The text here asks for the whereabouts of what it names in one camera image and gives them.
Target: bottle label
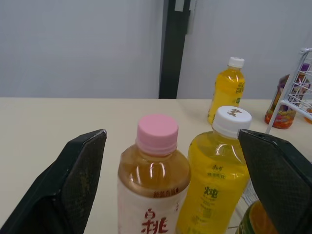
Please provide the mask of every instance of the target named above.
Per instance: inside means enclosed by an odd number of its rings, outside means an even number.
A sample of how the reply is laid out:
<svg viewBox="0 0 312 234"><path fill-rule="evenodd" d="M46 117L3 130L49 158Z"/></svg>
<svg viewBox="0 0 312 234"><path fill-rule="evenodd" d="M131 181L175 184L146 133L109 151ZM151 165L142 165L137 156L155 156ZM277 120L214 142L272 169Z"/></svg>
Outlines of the bottle label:
<svg viewBox="0 0 312 234"><path fill-rule="evenodd" d="M135 194L118 180L118 234L174 234L188 188L164 198Z"/></svg>
<svg viewBox="0 0 312 234"><path fill-rule="evenodd" d="M224 233L228 227L249 179L247 168L240 170L211 164L207 169L205 176L192 174L177 233Z"/></svg>

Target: orange liquid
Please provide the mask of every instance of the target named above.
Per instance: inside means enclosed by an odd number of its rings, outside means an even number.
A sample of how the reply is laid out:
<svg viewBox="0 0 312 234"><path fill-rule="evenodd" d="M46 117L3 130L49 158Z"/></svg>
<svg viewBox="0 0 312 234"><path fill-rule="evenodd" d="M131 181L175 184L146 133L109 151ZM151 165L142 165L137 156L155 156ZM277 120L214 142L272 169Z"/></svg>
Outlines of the orange liquid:
<svg viewBox="0 0 312 234"><path fill-rule="evenodd" d="M312 113L312 108L307 109L307 112ZM312 120L309 120L308 118L304 117L304 119L306 120L306 122L312 124Z"/></svg>
<svg viewBox="0 0 312 234"><path fill-rule="evenodd" d="M132 145L121 154L118 177L124 186L138 195L162 198L186 189L191 169L178 150L159 157L147 155Z"/></svg>

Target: white wire rack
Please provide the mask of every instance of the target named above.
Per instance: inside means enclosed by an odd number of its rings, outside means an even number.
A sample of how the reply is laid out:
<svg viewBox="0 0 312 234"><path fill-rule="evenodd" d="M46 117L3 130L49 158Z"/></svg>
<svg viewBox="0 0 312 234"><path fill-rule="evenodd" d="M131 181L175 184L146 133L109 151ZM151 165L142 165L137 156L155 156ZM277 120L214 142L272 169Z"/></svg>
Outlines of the white wire rack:
<svg viewBox="0 0 312 234"><path fill-rule="evenodd" d="M275 110L272 114L270 123L267 127L266 133L268 134L275 121L276 115L281 105L286 105L294 111L299 112L306 118L312 120L312 113L308 109L312 109L312 48L301 49L302 57L299 61L296 71L293 76L289 76L285 87L281 93ZM307 71L301 71L304 63L309 64ZM304 78L299 82L299 74L304 74Z"/></svg>

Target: beige tabletop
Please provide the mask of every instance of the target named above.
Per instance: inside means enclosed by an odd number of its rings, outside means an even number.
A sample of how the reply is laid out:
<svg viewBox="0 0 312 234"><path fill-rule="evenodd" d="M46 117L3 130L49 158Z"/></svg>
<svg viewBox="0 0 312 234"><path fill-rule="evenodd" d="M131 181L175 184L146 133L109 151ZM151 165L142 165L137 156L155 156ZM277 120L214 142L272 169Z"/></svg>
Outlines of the beige tabletop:
<svg viewBox="0 0 312 234"><path fill-rule="evenodd" d="M263 121L270 100L242 100L253 116L251 129L265 132ZM179 150L187 154L191 140L210 131L206 121L210 100L0 98L0 226L35 178L59 155L65 144L86 132L108 132L101 178L86 234L117 233L117 168L123 150L134 143L138 120L162 113L179 123ZM311 130L297 115L288 130L271 134L290 141L312 160ZM234 213L227 234L240 222Z"/></svg>

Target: yellow liquid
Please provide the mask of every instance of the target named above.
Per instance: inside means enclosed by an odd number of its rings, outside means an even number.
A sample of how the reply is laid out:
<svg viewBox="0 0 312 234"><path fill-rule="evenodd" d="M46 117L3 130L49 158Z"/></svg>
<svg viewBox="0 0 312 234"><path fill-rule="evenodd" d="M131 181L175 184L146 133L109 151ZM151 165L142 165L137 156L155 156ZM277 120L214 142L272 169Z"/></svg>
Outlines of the yellow liquid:
<svg viewBox="0 0 312 234"><path fill-rule="evenodd" d="M239 68L230 67L221 72L215 82L214 97L208 112L208 122L213 123L221 106L239 106L245 87L245 79Z"/></svg>
<svg viewBox="0 0 312 234"><path fill-rule="evenodd" d="M249 180L239 141L202 133L190 145L189 162L192 177L177 234L224 234Z"/></svg>
<svg viewBox="0 0 312 234"><path fill-rule="evenodd" d="M118 177L132 192L162 198L182 192L190 183L191 168L178 150L165 156L143 153L136 145L121 154Z"/></svg>

